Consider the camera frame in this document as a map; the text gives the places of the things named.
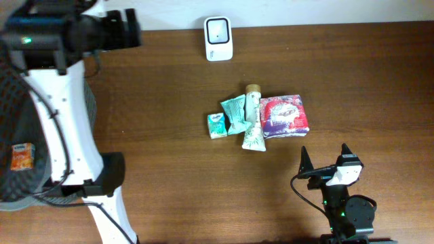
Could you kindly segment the red purple pad package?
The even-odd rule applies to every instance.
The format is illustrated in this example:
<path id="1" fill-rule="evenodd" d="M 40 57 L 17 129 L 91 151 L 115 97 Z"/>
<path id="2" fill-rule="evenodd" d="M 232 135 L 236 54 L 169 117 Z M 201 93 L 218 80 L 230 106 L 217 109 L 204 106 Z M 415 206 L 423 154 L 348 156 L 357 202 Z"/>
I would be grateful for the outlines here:
<path id="1" fill-rule="evenodd" d="M 305 136 L 310 130 L 299 95 L 261 98 L 260 122 L 265 139 Z"/>

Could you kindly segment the white leaf-print tube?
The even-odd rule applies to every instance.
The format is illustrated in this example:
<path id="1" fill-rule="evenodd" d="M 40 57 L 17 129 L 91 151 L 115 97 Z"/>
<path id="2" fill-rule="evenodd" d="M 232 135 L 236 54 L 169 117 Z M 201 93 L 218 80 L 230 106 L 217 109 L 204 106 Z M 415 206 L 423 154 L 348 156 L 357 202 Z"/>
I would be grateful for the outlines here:
<path id="1" fill-rule="evenodd" d="M 251 126 L 245 131 L 242 148 L 246 150 L 266 151 L 263 130 L 260 123 L 261 89 L 257 84 L 245 88 L 245 120 Z"/>

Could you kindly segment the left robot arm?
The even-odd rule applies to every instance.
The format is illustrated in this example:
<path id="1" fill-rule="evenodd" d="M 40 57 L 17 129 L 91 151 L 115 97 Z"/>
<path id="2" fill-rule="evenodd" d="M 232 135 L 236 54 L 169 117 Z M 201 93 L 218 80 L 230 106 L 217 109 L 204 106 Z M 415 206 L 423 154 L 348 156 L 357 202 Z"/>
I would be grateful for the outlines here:
<path id="1" fill-rule="evenodd" d="M 15 75 L 31 95 L 51 171 L 28 192 L 39 203 L 88 207 L 104 243 L 137 243 L 121 187 L 125 159 L 99 152 L 85 94 L 87 56 L 141 45 L 133 8 L 107 10 L 103 1 L 25 1 L 5 21 L 1 42 Z"/>

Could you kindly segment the orange Kleenex tissue pack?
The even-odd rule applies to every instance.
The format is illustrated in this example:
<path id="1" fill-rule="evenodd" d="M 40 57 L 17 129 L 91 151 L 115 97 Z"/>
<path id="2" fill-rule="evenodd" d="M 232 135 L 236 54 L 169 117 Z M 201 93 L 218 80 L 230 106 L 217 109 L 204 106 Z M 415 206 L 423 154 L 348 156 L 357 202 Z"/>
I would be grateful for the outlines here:
<path id="1" fill-rule="evenodd" d="M 35 146 L 31 143 L 15 144 L 12 146 L 12 160 L 10 169 L 22 171 L 33 168 Z"/>

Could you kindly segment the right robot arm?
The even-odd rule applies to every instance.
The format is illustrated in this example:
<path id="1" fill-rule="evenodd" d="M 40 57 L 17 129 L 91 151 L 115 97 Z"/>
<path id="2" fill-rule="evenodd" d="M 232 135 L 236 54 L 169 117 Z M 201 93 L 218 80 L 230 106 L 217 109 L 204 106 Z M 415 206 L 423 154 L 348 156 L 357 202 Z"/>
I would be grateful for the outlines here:
<path id="1" fill-rule="evenodd" d="M 377 203 L 363 195 L 350 195 L 348 187 L 359 180 L 364 168 L 359 157 L 342 144 L 335 164 L 314 168 L 305 146 L 301 148 L 300 167 L 291 179 L 290 186 L 296 195 L 319 210 L 327 219 L 331 233 L 321 235 L 320 243 L 394 243 L 391 239 L 370 239 Z M 320 190 L 319 207 L 302 196 L 294 187 L 294 180 L 308 180 L 308 190 Z"/>

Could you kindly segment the mint green wipes pouch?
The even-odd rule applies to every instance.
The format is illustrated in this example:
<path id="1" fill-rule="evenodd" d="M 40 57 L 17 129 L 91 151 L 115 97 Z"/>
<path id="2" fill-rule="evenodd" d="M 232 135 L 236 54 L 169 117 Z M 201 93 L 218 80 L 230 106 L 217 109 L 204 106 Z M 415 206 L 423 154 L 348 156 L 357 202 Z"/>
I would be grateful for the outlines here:
<path id="1" fill-rule="evenodd" d="M 252 123 L 245 120 L 245 94 L 220 103 L 229 119 L 228 135 L 240 134 L 248 130 Z"/>

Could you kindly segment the teal Kleenex tissue pack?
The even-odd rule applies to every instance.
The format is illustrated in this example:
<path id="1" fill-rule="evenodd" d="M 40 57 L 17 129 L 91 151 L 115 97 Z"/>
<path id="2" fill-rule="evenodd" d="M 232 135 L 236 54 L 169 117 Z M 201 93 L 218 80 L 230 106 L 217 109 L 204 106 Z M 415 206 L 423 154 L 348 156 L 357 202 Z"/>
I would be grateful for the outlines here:
<path id="1" fill-rule="evenodd" d="M 208 115 L 208 131 L 211 139 L 223 138 L 228 136 L 224 113 Z"/>

